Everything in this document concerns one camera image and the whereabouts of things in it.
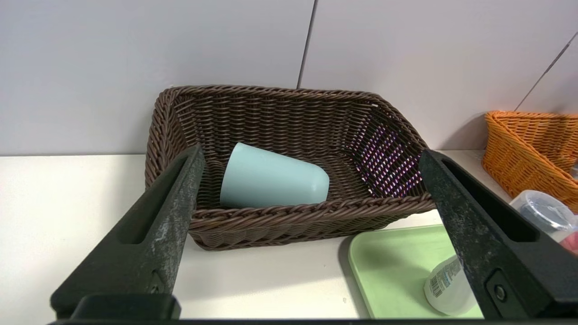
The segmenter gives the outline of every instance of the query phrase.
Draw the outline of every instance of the white shelf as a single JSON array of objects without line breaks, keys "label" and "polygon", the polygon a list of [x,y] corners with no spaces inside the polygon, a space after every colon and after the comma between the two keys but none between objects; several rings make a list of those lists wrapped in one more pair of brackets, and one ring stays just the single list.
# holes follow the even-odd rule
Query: white shelf
[{"label": "white shelf", "polygon": [[[483,152],[443,153],[509,200],[481,168]],[[142,194],[144,161],[144,155],[0,157],[3,323],[54,320],[50,294]],[[432,210],[388,228],[440,223]],[[188,238],[173,292],[181,317],[366,317],[347,261],[350,240],[206,252]]]}]

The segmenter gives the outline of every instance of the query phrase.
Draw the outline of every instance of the clear plastic lid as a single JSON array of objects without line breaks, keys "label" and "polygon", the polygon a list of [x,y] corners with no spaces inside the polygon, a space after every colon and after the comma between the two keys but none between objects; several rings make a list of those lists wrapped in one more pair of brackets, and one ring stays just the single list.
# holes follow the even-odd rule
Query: clear plastic lid
[{"label": "clear plastic lid", "polygon": [[546,193],[525,190],[512,200],[510,205],[557,242],[578,230],[574,213]]}]

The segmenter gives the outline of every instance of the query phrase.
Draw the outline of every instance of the plastic cup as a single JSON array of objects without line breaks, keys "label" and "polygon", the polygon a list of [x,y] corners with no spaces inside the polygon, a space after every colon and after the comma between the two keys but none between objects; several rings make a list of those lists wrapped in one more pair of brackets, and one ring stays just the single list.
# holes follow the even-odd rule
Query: plastic cup
[{"label": "plastic cup", "polygon": [[221,205],[263,208],[317,204],[327,199],[329,176],[321,167],[237,143],[221,186]]}]

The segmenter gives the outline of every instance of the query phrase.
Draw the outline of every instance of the wicker basket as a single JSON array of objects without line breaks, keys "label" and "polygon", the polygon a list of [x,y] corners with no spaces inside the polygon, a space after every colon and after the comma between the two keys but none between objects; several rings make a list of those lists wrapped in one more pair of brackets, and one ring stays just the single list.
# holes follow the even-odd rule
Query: wicker basket
[{"label": "wicker basket", "polygon": [[[308,161],[330,178],[316,205],[223,209],[219,194],[237,142]],[[418,171],[425,142],[376,94],[242,86],[176,87],[155,104],[146,185],[200,143],[206,167],[189,233],[207,250],[282,245],[385,227],[433,209]]]},{"label": "wicker basket", "polygon": [[578,158],[578,115],[488,112],[484,169],[515,197],[548,193],[578,213],[578,182],[568,172]]}]

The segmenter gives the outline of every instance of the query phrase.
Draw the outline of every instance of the light green plastic tray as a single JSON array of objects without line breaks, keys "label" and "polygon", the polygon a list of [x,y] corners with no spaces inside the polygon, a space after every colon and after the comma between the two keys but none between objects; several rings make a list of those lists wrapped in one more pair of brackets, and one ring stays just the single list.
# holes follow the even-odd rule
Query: light green plastic tray
[{"label": "light green plastic tray", "polygon": [[[372,318],[450,317],[425,299],[424,282],[455,254],[443,226],[364,232],[353,238],[349,263]],[[458,318],[483,318],[476,305]]]}]

